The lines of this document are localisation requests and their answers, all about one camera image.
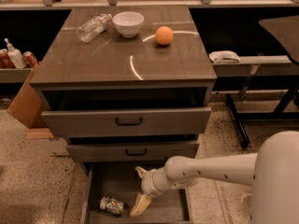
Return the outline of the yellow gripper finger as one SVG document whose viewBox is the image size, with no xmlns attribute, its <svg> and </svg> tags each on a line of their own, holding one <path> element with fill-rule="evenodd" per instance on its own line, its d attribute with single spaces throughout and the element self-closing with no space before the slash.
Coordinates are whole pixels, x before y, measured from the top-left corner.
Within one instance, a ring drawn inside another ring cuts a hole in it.
<svg viewBox="0 0 299 224">
<path fill-rule="evenodd" d="M 130 212 L 131 217 L 138 217 L 140 216 L 149 206 L 151 203 L 151 197 L 148 194 L 137 194 L 135 205 Z"/>
<path fill-rule="evenodd" d="M 140 166 L 136 166 L 135 170 L 138 173 L 138 176 L 140 178 L 143 178 L 145 176 L 145 174 L 147 173 L 147 170 L 145 170 L 144 168 L 140 167 Z"/>
</svg>

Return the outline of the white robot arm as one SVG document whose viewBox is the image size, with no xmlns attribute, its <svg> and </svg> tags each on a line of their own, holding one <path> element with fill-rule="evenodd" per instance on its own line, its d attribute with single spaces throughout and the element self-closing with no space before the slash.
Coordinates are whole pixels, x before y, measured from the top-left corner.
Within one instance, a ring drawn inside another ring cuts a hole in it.
<svg viewBox="0 0 299 224">
<path fill-rule="evenodd" d="M 267 138 L 256 153 L 208 159 L 174 156 L 159 169 L 137 166 L 143 192 L 130 215 L 141 215 L 151 200 L 184 189 L 198 177 L 252 187 L 250 224 L 299 224 L 299 132 Z"/>
</svg>

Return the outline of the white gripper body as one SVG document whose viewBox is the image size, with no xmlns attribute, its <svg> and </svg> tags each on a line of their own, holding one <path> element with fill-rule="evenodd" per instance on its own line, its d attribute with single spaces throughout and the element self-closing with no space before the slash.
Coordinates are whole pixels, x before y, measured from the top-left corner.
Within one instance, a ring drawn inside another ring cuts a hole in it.
<svg viewBox="0 0 299 224">
<path fill-rule="evenodd" d="M 141 189 L 144 194 L 151 198 L 163 195 L 169 190 L 185 189 L 196 184 L 194 178 L 187 178 L 182 181 L 172 180 L 166 175 L 164 168 L 151 169 L 141 178 Z"/>
</svg>

